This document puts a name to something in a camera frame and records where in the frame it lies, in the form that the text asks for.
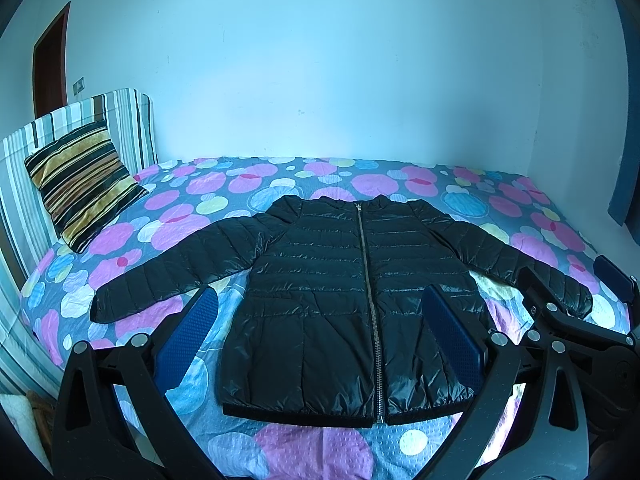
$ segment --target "curtain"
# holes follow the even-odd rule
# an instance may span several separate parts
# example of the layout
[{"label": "curtain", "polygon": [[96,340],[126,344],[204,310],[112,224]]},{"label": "curtain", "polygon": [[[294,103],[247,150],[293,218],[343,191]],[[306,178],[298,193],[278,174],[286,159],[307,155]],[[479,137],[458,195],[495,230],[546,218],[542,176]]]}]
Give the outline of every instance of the curtain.
[{"label": "curtain", "polygon": [[636,243],[640,244],[640,30],[620,1],[618,9],[625,34],[629,103],[625,147],[616,188],[609,203],[609,215],[619,225],[626,224]]},{"label": "curtain", "polygon": [[33,390],[45,399],[55,398],[62,370],[34,339],[27,319],[20,320],[20,316],[19,291],[0,254],[0,392]]}]

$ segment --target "jacket hem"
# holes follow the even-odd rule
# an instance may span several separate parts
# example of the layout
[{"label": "jacket hem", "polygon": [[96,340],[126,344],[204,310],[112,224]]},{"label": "jacket hem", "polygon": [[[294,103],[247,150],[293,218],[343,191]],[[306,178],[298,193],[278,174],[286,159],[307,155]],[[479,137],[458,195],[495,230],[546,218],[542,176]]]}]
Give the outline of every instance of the jacket hem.
[{"label": "jacket hem", "polygon": [[222,413],[250,420],[290,424],[293,426],[316,426],[319,428],[371,428],[375,418],[366,416],[308,415],[305,413],[280,413],[271,410],[258,410],[234,404],[222,404]]},{"label": "jacket hem", "polygon": [[400,426],[402,424],[424,422],[425,420],[431,420],[433,418],[440,418],[441,416],[464,412],[471,405],[472,401],[473,398],[469,400],[461,400],[459,402],[452,402],[451,404],[444,404],[443,406],[436,406],[435,408],[413,410],[411,412],[387,415],[385,417],[385,421],[390,426]]}]

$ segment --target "pillow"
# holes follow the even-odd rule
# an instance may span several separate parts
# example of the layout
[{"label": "pillow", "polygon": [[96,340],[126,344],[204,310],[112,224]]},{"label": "pillow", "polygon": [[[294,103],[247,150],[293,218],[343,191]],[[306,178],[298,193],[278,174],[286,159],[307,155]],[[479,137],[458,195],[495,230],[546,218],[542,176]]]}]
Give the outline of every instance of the pillow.
[{"label": "pillow", "polygon": [[148,193],[118,158],[105,120],[76,128],[25,158],[24,165],[56,232],[76,253]]}]

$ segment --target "bed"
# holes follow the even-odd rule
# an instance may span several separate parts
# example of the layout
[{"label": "bed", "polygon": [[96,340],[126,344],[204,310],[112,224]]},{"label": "bed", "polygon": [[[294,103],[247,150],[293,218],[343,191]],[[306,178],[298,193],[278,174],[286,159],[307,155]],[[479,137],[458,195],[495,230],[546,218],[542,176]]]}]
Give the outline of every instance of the bed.
[{"label": "bed", "polygon": [[[100,325],[88,315],[99,286],[211,222],[263,212],[285,194],[428,200],[587,286],[594,297],[589,321],[619,332],[629,329],[625,306],[591,273],[594,249],[532,181],[517,174],[345,158],[221,157],[164,162],[135,178],[149,191],[147,196],[103,229],[83,254],[71,252],[62,241],[53,244],[22,289],[22,322],[61,368],[75,342],[88,340],[94,348],[122,345],[135,333],[153,331],[189,299],[188,294],[177,296]],[[472,275],[498,328],[519,341],[531,323],[522,296]],[[459,415],[369,430],[283,426],[223,415],[214,395],[216,367],[247,276],[240,272],[211,284],[220,297],[220,314],[180,387],[166,394],[212,462],[228,476],[259,480],[413,478]],[[143,431],[126,391],[119,388],[117,394],[126,419]],[[516,386],[483,461],[497,455],[521,394]]]}]

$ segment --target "door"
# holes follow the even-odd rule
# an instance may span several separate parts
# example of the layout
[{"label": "door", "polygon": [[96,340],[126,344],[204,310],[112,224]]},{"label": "door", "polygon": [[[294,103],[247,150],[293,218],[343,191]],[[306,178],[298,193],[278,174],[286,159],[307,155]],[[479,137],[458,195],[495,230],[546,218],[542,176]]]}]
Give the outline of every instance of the door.
[{"label": "door", "polygon": [[69,6],[51,22],[33,47],[33,110],[36,118],[66,106],[65,43]]}]

